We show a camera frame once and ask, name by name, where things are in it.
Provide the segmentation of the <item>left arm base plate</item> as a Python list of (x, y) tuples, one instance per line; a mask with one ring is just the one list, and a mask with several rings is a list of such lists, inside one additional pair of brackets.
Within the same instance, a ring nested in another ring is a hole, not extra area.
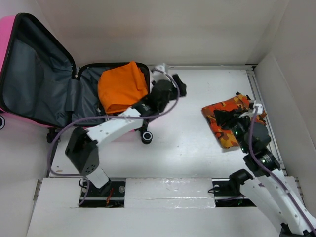
[(81, 188), (79, 207), (82, 208), (123, 208), (125, 201), (126, 181), (114, 180), (104, 193), (101, 193), (92, 183), (79, 180)]

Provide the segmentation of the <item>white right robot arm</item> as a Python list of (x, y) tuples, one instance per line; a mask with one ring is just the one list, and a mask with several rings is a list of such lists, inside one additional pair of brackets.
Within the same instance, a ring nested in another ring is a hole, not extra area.
[(217, 125), (230, 130), (241, 150), (247, 170), (229, 176), (228, 188), (248, 198), (273, 224), (281, 237), (314, 237), (316, 219), (287, 184), (278, 160), (267, 146), (267, 128), (255, 119), (258, 107), (250, 111), (215, 110)]

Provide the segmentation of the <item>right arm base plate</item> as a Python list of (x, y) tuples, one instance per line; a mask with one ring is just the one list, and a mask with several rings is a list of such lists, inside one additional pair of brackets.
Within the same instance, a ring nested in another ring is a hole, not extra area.
[(228, 178), (212, 179), (212, 187), (208, 193), (213, 195), (215, 207), (255, 207), (249, 198), (230, 186)]

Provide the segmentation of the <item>orange camouflage cloth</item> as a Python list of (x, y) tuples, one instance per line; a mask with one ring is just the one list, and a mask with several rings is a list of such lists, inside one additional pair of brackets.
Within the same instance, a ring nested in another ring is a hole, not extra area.
[(218, 102), (201, 109), (215, 137), (223, 149), (240, 147), (249, 152), (264, 149), (271, 141), (266, 128), (266, 112), (260, 101), (237, 93), (226, 101)]

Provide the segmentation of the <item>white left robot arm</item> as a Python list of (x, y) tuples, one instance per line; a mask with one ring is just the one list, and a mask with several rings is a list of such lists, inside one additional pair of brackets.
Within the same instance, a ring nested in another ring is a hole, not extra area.
[(186, 94), (187, 86), (177, 74), (155, 81), (149, 94), (118, 116), (87, 129), (77, 127), (66, 147), (66, 156), (98, 195), (106, 195), (112, 182), (100, 167), (99, 148), (132, 130), (140, 132), (143, 144), (151, 143), (153, 134), (148, 131), (148, 124), (161, 115), (169, 101)]

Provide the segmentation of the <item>pink suitcase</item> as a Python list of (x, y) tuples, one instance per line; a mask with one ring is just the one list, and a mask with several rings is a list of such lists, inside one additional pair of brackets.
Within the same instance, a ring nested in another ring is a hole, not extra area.
[(0, 20), (0, 110), (48, 129), (48, 143), (75, 120), (104, 122), (97, 84), (104, 71), (123, 66), (92, 63), (78, 68), (71, 54), (33, 15)]

